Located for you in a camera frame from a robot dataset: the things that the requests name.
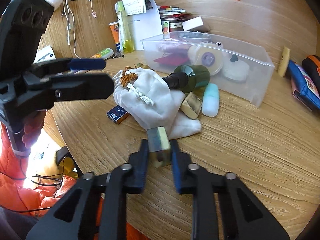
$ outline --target finger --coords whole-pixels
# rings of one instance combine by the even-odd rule
[[[38,140],[40,134],[41,134],[41,130],[37,130],[32,133],[23,135],[22,142],[24,143],[25,147],[27,149],[31,148],[31,146],[34,145]]]
[[[35,117],[29,117],[25,122],[24,133],[28,134],[38,129],[42,125],[46,113],[46,111],[39,111]]]

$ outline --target orange puffer jacket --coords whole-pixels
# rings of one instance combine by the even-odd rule
[[[26,211],[52,207],[75,183],[76,180],[64,176],[60,189],[39,186],[35,189],[24,188],[24,178],[28,159],[17,159],[11,148],[6,127],[1,125],[2,150],[0,154],[0,205],[11,210]],[[28,216],[41,217],[47,210],[23,213]],[[127,240],[149,240],[127,223]]]

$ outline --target transparent storage box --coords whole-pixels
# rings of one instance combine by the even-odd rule
[[[204,65],[219,89],[259,107],[275,66],[266,50],[208,33],[176,31],[142,40],[147,64],[172,73],[179,65]]]

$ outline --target white drawstring bag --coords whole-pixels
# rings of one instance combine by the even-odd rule
[[[123,87],[120,78],[137,74]],[[119,71],[114,77],[115,102],[123,107],[145,130],[163,126],[169,139],[187,137],[201,131],[198,119],[191,120],[178,112],[185,94],[180,90],[170,90],[162,78],[151,69],[130,69]]]

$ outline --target blue pouch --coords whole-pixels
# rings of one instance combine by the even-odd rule
[[[320,96],[308,74],[301,66],[297,65],[292,60],[289,61],[288,69],[291,78],[297,87],[300,99],[304,101],[311,110],[320,110]]]

